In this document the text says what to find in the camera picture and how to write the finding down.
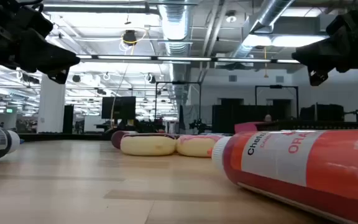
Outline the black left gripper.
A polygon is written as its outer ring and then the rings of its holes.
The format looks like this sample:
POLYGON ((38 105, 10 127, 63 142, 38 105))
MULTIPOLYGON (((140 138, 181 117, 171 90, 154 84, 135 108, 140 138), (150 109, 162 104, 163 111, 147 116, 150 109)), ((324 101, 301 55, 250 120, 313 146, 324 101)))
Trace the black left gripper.
POLYGON ((42 1, 0 0, 0 65, 47 73, 51 81, 64 85, 80 58, 45 40, 53 24, 42 15, 42 1))

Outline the red bottle orange label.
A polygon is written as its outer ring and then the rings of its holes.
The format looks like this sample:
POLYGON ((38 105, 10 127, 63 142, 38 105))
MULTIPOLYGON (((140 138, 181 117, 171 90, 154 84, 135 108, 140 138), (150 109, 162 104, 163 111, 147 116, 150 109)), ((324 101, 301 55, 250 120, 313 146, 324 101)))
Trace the red bottle orange label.
POLYGON ((216 142, 212 160, 233 184, 358 223, 358 129, 237 133, 216 142))

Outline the chocolate donut cream sprinkles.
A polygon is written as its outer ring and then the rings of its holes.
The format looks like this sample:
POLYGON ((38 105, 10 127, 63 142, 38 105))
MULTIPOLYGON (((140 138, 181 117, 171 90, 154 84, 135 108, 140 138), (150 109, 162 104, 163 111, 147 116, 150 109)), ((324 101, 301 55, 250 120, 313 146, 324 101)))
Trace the chocolate donut cream sprinkles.
POLYGON ((121 140, 126 134, 137 134, 136 131, 115 131, 111 136, 111 143, 116 149, 121 148, 121 140))

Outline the pink icing toy donut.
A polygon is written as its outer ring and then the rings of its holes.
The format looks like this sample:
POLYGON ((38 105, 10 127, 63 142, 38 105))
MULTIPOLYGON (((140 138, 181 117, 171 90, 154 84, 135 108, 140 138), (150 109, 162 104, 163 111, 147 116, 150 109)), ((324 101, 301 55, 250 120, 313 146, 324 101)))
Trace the pink icing toy donut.
POLYGON ((177 153, 190 157, 211 157, 213 147, 222 135, 181 135, 175 149, 177 153))

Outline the white building column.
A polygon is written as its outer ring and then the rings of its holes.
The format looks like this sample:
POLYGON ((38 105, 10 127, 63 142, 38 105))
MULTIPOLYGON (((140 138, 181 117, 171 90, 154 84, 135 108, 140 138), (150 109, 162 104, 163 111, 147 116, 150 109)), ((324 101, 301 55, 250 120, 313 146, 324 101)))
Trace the white building column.
POLYGON ((38 133, 61 133, 65 107, 65 85, 42 75, 37 121, 38 133))

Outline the black equipment box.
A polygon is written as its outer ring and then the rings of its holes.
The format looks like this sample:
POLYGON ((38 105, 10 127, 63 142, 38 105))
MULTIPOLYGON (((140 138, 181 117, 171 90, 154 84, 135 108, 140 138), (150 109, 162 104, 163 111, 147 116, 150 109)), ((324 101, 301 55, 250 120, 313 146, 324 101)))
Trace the black equipment box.
POLYGON ((300 119, 307 121, 344 121, 344 107, 334 104, 311 105, 300 110, 300 119))

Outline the tall black cabinet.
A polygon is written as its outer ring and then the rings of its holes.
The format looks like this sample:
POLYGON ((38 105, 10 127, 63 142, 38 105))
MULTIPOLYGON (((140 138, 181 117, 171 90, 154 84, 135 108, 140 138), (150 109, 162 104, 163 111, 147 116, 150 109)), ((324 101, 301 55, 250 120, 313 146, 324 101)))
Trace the tall black cabinet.
POLYGON ((74 106, 65 105, 63 115, 63 134, 71 134, 73 131, 74 106))

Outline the black mesh basket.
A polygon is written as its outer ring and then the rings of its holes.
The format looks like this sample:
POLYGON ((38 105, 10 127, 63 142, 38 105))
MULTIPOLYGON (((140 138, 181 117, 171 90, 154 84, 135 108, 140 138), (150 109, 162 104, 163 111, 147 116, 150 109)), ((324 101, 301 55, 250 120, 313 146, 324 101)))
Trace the black mesh basket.
POLYGON ((286 120, 255 125, 258 131, 358 129, 358 122, 286 120))

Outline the dark background monitor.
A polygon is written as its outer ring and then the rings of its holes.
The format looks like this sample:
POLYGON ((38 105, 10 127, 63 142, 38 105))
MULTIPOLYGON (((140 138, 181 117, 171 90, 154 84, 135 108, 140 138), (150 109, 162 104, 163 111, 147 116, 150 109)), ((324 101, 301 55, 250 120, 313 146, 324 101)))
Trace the dark background monitor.
POLYGON ((136 97, 117 96, 103 97, 101 118, 102 119, 135 119, 136 97))

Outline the red plastic tray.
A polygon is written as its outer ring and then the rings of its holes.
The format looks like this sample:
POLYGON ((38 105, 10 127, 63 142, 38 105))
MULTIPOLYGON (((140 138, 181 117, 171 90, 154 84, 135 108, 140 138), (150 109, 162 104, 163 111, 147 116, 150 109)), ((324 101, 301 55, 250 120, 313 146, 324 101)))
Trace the red plastic tray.
POLYGON ((239 123, 234 125, 234 133, 241 133, 246 131, 258 131, 257 125, 263 124, 264 122, 246 122, 246 123, 239 123))

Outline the black partition screen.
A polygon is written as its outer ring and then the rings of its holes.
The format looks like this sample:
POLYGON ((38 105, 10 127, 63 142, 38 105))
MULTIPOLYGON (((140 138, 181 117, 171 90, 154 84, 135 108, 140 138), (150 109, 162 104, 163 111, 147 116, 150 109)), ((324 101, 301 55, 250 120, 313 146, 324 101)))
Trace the black partition screen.
POLYGON ((233 134, 236 124, 264 121, 267 114, 272 117, 273 121, 293 117, 291 109, 282 106, 213 105, 212 131, 214 133, 233 134))

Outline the chocolate icing toy donut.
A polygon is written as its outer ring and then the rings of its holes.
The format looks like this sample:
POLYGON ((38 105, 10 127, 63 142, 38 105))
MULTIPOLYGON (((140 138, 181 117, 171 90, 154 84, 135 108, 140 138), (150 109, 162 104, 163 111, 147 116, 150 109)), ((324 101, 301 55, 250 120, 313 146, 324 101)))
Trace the chocolate icing toy donut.
POLYGON ((120 149, 132 156, 167 156, 175 152, 176 139, 169 134, 126 134, 120 149))

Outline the long ceiling light bar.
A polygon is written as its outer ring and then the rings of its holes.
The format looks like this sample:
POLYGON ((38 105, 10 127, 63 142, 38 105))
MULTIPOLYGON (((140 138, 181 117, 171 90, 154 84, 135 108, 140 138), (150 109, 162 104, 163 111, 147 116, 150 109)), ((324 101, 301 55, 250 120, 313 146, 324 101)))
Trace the long ceiling light bar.
POLYGON ((285 63, 300 64, 293 59, 265 58, 219 58, 219 57, 174 57, 174 56, 136 56, 136 55, 78 55, 85 60, 152 60, 168 62, 225 62, 225 63, 285 63))

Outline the black gantry frame stand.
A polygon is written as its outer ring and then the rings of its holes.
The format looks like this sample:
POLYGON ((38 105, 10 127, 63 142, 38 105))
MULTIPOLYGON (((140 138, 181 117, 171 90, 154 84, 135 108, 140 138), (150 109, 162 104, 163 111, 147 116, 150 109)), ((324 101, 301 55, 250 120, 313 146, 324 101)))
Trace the black gantry frame stand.
POLYGON ((300 108, 299 108, 299 88, 298 86, 285 86, 285 85, 256 85, 254 87, 254 105, 258 105, 258 88, 269 88, 269 89, 282 89, 282 88, 293 88, 296 93, 296 118, 299 119, 300 116, 300 108))
POLYGON ((185 87, 183 87, 182 91, 180 91, 180 96, 177 96, 177 91, 175 89, 176 85, 185 85, 190 89, 193 87, 193 85, 198 85, 198 94, 199 94, 199 100, 198 100, 198 120, 201 120, 201 97, 202 97, 202 83, 201 82, 188 82, 188 81, 157 81, 155 83, 155 113, 154 113, 154 121, 157 120, 157 97, 158 93, 162 91, 166 85, 171 85, 172 90, 174 91, 174 97, 173 101, 176 103, 176 106, 179 106, 178 115, 179 115, 179 123, 184 124, 185 123, 185 116, 183 114, 183 105, 188 100, 185 98, 185 87))

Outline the black aluminium table frame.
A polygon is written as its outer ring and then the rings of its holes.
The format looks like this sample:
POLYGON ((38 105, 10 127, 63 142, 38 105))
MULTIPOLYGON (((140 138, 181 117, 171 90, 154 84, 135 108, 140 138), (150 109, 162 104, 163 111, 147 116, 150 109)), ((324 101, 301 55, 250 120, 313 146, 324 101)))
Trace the black aluminium table frame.
POLYGON ((62 133, 22 133, 19 137, 25 142, 59 141, 59 140, 84 140, 84 141, 110 141, 111 136, 104 134, 62 134, 62 133))

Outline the silver ceiling duct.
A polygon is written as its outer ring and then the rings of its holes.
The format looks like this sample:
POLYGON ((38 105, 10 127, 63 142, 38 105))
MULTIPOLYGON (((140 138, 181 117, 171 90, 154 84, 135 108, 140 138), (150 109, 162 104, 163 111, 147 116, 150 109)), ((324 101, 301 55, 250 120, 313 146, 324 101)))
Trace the silver ceiling duct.
POLYGON ((165 48, 169 56, 187 56, 190 51, 188 32, 190 31, 190 1, 168 0, 168 4, 158 5, 165 48))
POLYGON ((233 58, 246 58, 251 50, 260 44, 253 39, 255 33, 271 34, 274 23, 295 0, 264 0, 259 11, 248 16, 242 27, 242 41, 232 52, 233 58))

